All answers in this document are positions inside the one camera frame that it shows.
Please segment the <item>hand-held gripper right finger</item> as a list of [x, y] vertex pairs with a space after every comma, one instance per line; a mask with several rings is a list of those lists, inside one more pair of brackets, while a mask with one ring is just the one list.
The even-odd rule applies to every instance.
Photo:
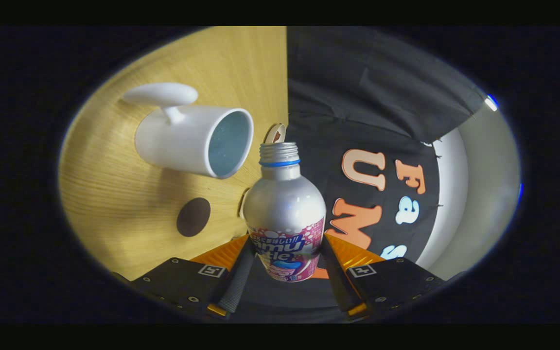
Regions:
[[407, 258], [386, 260], [328, 233], [321, 255], [336, 303], [348, 319], [391, 319], [445, 285], [445, 280]]

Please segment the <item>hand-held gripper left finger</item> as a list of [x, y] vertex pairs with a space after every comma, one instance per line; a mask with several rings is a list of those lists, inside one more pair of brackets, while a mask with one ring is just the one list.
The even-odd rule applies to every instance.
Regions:
[[171, 257], [129, 283], [195, 319], [228, 319], [242, 299], [255, 246], [245, 235], [193, 259]]

